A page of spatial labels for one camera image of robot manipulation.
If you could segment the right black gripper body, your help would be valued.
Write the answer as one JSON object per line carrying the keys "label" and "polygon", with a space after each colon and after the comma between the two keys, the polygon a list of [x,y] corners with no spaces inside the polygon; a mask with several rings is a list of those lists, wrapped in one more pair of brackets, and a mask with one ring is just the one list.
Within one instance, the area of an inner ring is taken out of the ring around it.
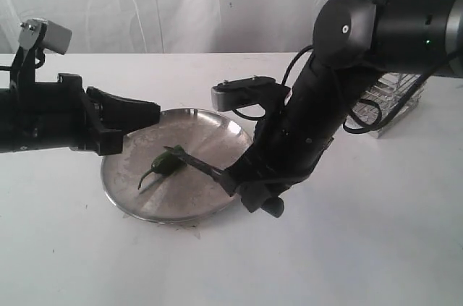
{"label": "right black gripper body", "polygon": [[228,168],[230,176],[269,190],[303,182],[364,92],[364,67],[332,69],[308,60],[287,104],[257,123],[253,144]]}

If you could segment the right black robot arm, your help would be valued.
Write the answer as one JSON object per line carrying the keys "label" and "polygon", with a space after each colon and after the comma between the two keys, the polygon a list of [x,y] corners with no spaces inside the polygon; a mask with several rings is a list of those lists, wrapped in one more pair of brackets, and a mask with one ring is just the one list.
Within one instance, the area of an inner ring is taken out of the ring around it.
{"label": "right black robot arm", "polygon": [[462,0],[328,0],[313,28],[310,56],[293,86],[254,77],[216,86],[216,105],[257,104],[252,145],[222,186],[249,211],[279,217],[281,194],[305,181],[364,93],[389,72],[462,76]]}

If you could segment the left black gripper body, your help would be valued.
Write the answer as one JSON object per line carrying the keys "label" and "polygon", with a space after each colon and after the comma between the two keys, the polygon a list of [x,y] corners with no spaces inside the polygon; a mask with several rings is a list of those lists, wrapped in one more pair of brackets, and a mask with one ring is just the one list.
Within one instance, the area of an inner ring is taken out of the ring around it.
{"label": "left black gripper body", "polygon": [[121,153],[122,144],[122,131],[101,123],[81,76],[64,73],[56,82],[14,76],[14,151],[70,148],[107,156]]}

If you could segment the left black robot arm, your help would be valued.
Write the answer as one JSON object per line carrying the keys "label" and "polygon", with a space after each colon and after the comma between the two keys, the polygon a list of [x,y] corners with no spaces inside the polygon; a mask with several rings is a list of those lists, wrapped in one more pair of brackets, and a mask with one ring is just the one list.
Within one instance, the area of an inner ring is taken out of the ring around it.
{"label": "left black robot arm", "polygon": [[83,88],[81,76],[60,74],[57,82],[1,90],[1,152],[70,148],[120,154],[125,135],[160,117],[156,103]]}

